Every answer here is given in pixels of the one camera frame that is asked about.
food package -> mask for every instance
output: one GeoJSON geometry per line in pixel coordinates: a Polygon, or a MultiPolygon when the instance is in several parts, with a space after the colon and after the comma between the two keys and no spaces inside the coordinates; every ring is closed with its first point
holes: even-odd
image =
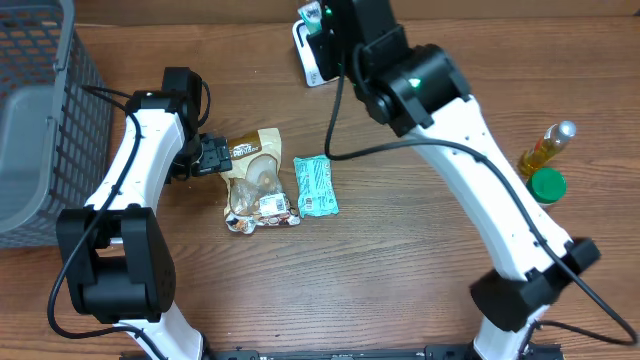
{"type": "Polygon", "coordinates": [[[300,216],[335,215],[340,212],[331,181],[331,161],[325,155],[293,159],[298,179],[300,216]]]}
{"type": "Polygon", "coordinates": [[[224,216],[229,230],[251,234],[256,226],[300,224],[282,189],[278,172],[282,141],[278,129],[262,129],[229,140],[233,169],[220,173],[227,183],[224,216]]]}

snack bag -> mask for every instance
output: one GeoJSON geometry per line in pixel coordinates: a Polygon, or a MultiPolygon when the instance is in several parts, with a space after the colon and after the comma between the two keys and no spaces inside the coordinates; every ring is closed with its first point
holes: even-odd
{"type": "Polygon", "coordinates": [[[224,216],[229,230],[251,234],[256,226],[300,224],[282,189],[278,172],[282,141],[278,129],[262,129],[229,140],[233,169],[220,173],[227,183],[224,216]]]}

plastic bottle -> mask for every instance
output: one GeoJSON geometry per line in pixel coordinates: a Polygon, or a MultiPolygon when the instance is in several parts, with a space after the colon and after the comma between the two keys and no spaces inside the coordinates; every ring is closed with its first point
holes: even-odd
{"type": "Polygon", "coordinates": [[[547,161],[561,152],[574,136],[576,136],[576,125],[573,122],[563,121],[553,125],[532,149],[522,154],[518,170],[526,177],[533,175],[547,161]]]}

gray plastic basket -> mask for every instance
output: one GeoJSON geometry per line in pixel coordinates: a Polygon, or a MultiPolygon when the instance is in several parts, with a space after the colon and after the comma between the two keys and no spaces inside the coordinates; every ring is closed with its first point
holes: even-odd
{"type": "Polygon", "coordinates": [[[0,247],[55,245],[55,222],[82,207],[106,165],[112,108],[74,31],[72,0],[0,2],[0,247]]]}

cable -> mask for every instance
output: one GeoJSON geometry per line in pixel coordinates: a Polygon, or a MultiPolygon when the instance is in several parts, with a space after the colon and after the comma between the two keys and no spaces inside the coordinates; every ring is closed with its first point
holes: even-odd
{"type": "Polygon", "coordinates": [[[93,86],[93,85],[82,85],[82,89],[84,91],[90,93],[91,95],[94,95],[94,96],[96,96],[95,95],[96,91],[102,91],[102,92],[106,92],[106,93],[109,93],[109,94],[122,96],[122,97],[127,98],[127,99],[131,99],[131,97],[132,97],[131,95],[123,93],[122,91],[107,89],[107,88],[103,88],[103,87],[99,87],[99,86],[93,86]]]}
{"type": "Polygon", "coordinates": [[[364,49],[364,45],[358,44],[353,47],[353,53],[351,54],[351,68],[353,70],[353,76],[355,77],[356,86],[362,89],[362,93],[365,96],[369,96],[370,91],[367,84],[365,84],[362,78],[362,72],[360,71],[360,53],[364,49]]]}
{"type": "Polygon", "coordinates": [[[204,90],[207,92],[207,108],[204,110],[204,114],[202,114],[202,118],[198,120],[198,127],[202,127],[207,122],[209,118],[209,109],[211,108],[211,91],[209,90],[209,84],[206,81],[202,80],[202,86],[204,90]]]}
{"type": "MultiPolygon", "coordinates": [[[[73,249],[73,251],[71,252],[71,255],[69,255],[69,258],[67,259],[67,262],[64,264],[64,266],[62,267],[62,269],[60,270],[60,273],[58,274],[58,277],[56,278],[56,281],[53,285],[53,288],[51,289],[51,293],[49,294],[49,302],[47,305],[47,319],[49,320],[49,326],[51,326],[51,329],[53,329],[53,331],[55,331],[58,335],[65,337],[67,339],[86,339],[86,338],[91,338],[91,337],[97,337],[97,336],[102,336],[102,335],[107,335],[107,334],[113,334],[113,333],[118,333],[118,332],[131,332],[134,334],[134,336],[136,338],[141,338],[149,347],[149,349],[151,350],[151,352],[153,352],[153,354],[161,360],[167,360],[166,357],[164,357],[162,355],[162,353],[160,352],[160,350],[158,349],[158,347],[153,343],[153,341],[149,338],[149,336],[147,336],[147,334],[144,333],[143,330],[138,329],[134,326],[118,326],[118,327],[112,327],[112,328],[107,328],[107,329],[101,329],[101,330],[95,330],[95,331],[89,331],[89,332],[84,332],[84,333],[71,333],[68,332],[64,329],[62,329],[55,318],[55,306],[56,306],[56,299],[58,297],[58,292],[60,292],[60,287],[62,286],[62,282],[64,281],[64,278],[69,270],[69,267],[71,266],[71,264],[73,263],[73,260],[75,259],[76,255],[78,254],[78,251],[80,250],[80,248],[82,247],[82,245],[84,243],[87,242],[87,239],[89,238],[89,235],[93,232],[93,230],[96,228],[96,226],[100,223],[100,221],[102,220],[102,218],[104,217],[105,213],[107,212],[107,209],[109,208],[109,206],[111,205],[111,203],[113,202],[113,200],[115,199],[115,197],[118,195],[118,192],[120,191],[120,188],[122,187],[122,183],[124,182],[127,173],[129,172],[129,169],[131,169],[131,166],[133,164],[133,161],[136,157],[136,154],[138,152],[138,148],[140,147],[140,140],[142,139],[142,131],[140,128],[140,123],[138,122],[138,119],[136,118],[136,116],[134,114],[132,114],[131,112],[129,112],[124,105],[120,104],[119,102],[105,96],[102,94],[99,94],[97,92],[95,92],[94,90],[98,90],[98,89],[93,89],[94,87],[89,87],[83,86],[83,89],[88,92],[89,94],[102,99],[110,104],[112,104],[113,106],[118,107],[119,109],[121,109],[122,111],[125,112],[125,114],[127,116],[129,116],[131,118],[131,121],[133,122],[135,128],[136,128],[136,135],[135,135],[135,140],[133,143],[133,148],[131,149],[131,154],[129,155],[129,158],[127,159],[127,162],[124,165],[124,168],[122,169],[122,172],[120,173],[120,176],[118,177],[116,183],[111,187],[111,193],[109,193],[109,196],[107,197],[107,200],[105,201],[105,203],[102,205],[102,207],[100,208],[100,210],[98,211],[98,213],[96,214],[96,216],[94,217],[94,219],[91,221],[91,223],[89,224],[89,226],[87,227],[87,229],[85,230],[85,232],[82,234],[82,236],[80,237],[80,240],[78,241],[78,245],[76,245],[76,247],[73,249]]],[[[98,91],[104,91],[104,92],[108,92],[108,93],[112,93],[115,94],[116,92],[114,90],[110,90],[110,89],[100,89],[98,91]]]]}
{"type": "MultiPolygon", "coordinates": [[[[344,52],[342,53],[341,64],[344,64],[344,52]]],[[[493,162],[491,162],[491,160],[489,160],[486,156],[482,155],[478,151],[468,146],[451,142],[451,141],[437,140],[437,139],[420,139],[420,140],[407,140],[407,141],[399,141],[394,143],[378,145],[378,146],[370,147],[364,150],[359,150],[359,151],[355,151],[348,154],[342,154],[342,155],[331,154],[331,151],[330,151],[331,137],[333,136],[333,130],[338,118],[338,111],[340,110],[340,101],[342,98],[342,91],[344,88],[344,78],[345,78],[345,69],[344,69],[344,66],[341,66],[340,78],[338,79],[338,89],[336,91],[336,99],[333,105],[333,113],[331,114],[331,121],[329,122],[329,128],[327,129],[327,137],[324,143],[324,152],[327,158],[334,161],[342,161],[342,160],[349,160],[349,159],[354,159],[354,158],[369,155],[369,154],[378,153],[381,151],[399,149],[403,147],[424,146],[424,145],[446,146],[449,148],[454,148],[454,149],[463,151],[471,155],[476,162],[480,162],[484,164],[498,178],[500,183],[502,183],[505,190],[507,191],[507,193],[509,193],[509,196],[512,198],[516,207],[522,214],[522,217],[527,223],[527,226],[529,226],[529,230],[531,231],[531,233],[533,233],[537,244],[542,247],[542,249],[549,255],[549,257],[553,260],[553,262],[556,265],[558,265],[558,267],[562,270],[562,272],[564,272],[569,278],[571,278],[571,280],[573,280],[578,285],[578,287],[580,287],[580,289],[582,289],[582,291],[585,292],[585,294],[587,294],[596,304],[598,304],[598,306],[602,310],[604,310],[604,312],[607,315],[609,315],[618,325],[620,325],[620,327],[622,327],[622,329],[625,332],[627,332],[627,334],[629,334],[629,336],[631,337],[630,341],[619,340],[619,339],[610,338],[608,336],[596,334],[588,330],[584,330],[575,326],[563,324],[556,321],[539,321],[539,322],[534,322],[530,327],[529,331],[531,333],[530,334],[528,333],[528,339],[525,339],[527,343],[523,344],[522,349],[524,349],[528,344],[528,341],[533,336],[533,332],[536,329],[536,327],[539,327],[541,325],[555,326],[558,328],[569,330],[569,331],[572,331],[584,336],[588,336],[596,340],[611,343],[611,344],[624,345],[624,346],[638,345],[638,334],[636,333],[636,331],[631,327],[631,325],[629,325],[629,323],[627,323],[620,315],[618,315],[604,300],[602,300],[602,298],[600,298],[600,296],[598,296],[598,294],[596,294],[596,292],[593,291],[578,275],[576,275],[562,261],[562,259],[558,257],[558,255],[556,255],[553,249],[551,249],[551,247],[549,247],[549,245],[547,244],[547,240],[542,236],[542,234],[536,227],[535,223],[533,222],[533,219],[527,212],[527,209],[524,207],[524,204],[518,197],[518,194],[515,192],[515,190],[509,183],[509,180],[507,180],[504,174],[502,174],[502,172],[498,169],[497,166],[495,166],[495,164],[493,164],[493,162]]]]}

